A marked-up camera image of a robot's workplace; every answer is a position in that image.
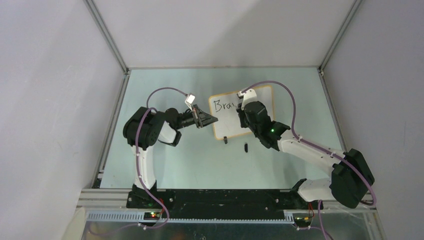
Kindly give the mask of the yellow framed whiteboard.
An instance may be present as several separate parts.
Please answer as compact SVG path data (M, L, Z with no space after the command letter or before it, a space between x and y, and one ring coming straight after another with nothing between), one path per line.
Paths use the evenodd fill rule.
M257 95L257 100L263 103L267 113L272 120L275 119L274 113L274 90L270 85L262 85L253 88ZM236 91L212 95L208 99L210 114L218 118L213 123L214 136L217 140L223 140L224 137L232 138L250 134L251 130L242 128L236 108L241 100Z

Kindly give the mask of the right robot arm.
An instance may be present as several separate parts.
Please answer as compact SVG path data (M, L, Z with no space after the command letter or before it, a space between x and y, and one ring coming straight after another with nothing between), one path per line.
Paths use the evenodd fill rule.
M295 135L281 122L271 120L260 101L239 103L236 112L242 128L248 128L267 149L293 155L317 167L327 176L321 179L301 179L292 188L291 204L304 209L310 202L336 200L350 209L363 203L363 198L375 178L357 149L342 151L323 147Z

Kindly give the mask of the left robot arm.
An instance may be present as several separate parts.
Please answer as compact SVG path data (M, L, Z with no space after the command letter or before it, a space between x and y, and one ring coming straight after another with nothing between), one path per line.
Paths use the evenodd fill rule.
M145 208L153 208L158 194L151 189L157 183L154 173L153 149L156 143L175 147L179 144L181 129L196 126L198 129L212 125L219 119L193 105L184 112L175 108L157 111L155 108L140 107L123 127L123 137L135 155L134 186L143 189L138 201Z

